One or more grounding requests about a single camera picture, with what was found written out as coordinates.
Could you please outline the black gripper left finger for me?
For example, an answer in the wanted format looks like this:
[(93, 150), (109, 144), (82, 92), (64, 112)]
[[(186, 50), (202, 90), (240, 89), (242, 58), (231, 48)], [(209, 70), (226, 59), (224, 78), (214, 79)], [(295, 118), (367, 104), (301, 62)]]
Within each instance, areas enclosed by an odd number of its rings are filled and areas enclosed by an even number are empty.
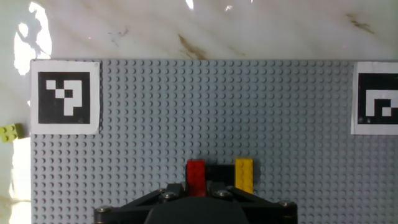
[(121, 207), (103, 205), (94, 209), (94, 224), (141, 224), (156, 206), (185, 196), (185, 182), (167, 184), (165, 189), (155, 190)]

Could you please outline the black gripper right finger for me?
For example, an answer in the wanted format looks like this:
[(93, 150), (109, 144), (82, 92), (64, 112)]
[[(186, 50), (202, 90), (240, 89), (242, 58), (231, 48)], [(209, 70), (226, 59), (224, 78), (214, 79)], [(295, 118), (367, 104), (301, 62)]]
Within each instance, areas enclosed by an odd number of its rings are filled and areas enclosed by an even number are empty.
[(223, 182), (208, 181), (206, 184), (209, 197), (237, 205), (249, 223), (298, 223), (298, 206), (293, 201), (270, 202)]

